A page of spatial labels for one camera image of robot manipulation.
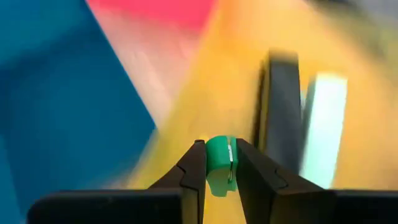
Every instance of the green object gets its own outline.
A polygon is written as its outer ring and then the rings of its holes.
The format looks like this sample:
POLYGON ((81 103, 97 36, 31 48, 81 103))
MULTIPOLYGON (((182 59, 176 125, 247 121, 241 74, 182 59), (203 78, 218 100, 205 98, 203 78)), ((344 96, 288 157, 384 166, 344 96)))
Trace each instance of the green object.
POLYGON ((225 197, 227 191, 235 191, 238 166, 236 138, 217 136, 210 139, 206 143, 206 155, 206 178, 211 193, 217 197, 225 197))

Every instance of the white object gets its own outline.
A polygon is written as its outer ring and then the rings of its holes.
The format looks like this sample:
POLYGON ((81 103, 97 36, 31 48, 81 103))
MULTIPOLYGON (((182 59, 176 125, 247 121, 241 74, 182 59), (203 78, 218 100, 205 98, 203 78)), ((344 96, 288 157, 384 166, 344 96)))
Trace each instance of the white object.
POLYGON ((346 95, 347 80, 332 73, 319 73, 308 88, 300 175, 324 189, 331 187, 335 176, 346 95))

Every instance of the black plastic part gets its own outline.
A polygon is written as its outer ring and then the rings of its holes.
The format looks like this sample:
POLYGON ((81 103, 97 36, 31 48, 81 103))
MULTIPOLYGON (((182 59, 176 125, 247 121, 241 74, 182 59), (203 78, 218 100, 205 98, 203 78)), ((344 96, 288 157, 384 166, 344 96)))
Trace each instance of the black plastic part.
POLYGON ((236 171, 247 223, 398 223, 398 192, 324 190, 237 139, 236 171))
POLYGON ((27 223, 202 224, 205 184, 205 142, 195 141, 179 162, 147 190, 59 192, 31 206, 27 223))
POLYGON ((267 66, 261 71, 254 146, 282 167, 299 174, 303 124, 297 58, 270 54, 267 66))

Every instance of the pink surface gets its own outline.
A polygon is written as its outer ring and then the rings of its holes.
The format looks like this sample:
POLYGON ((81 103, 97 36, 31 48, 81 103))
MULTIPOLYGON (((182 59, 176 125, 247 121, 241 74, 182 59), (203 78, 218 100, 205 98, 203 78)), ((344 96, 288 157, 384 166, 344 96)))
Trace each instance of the pink surface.
POLYGON ((128 11, 132 16, 201 29, 215 0, 88 0, 91 7, 128 11))

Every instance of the yellow surface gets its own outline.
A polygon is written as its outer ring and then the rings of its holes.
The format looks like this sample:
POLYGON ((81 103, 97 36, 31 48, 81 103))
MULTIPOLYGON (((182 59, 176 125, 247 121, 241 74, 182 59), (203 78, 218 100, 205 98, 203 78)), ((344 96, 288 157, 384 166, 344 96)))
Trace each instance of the yellow surface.
MULTIPOLYGON (((298 54, 303 90, 318 71, 348 78, 334 187, 398 189, 394 82, 312 6, 296 0, 220 0, 201 44, 190 82, 129 187, 150 186, 194 139, 219 134, 250 139, 259 67, 270 50, 278 50, 298 54)), ((238 193, 215 198, 207 188, 205 221, 244 223, 238 193)))

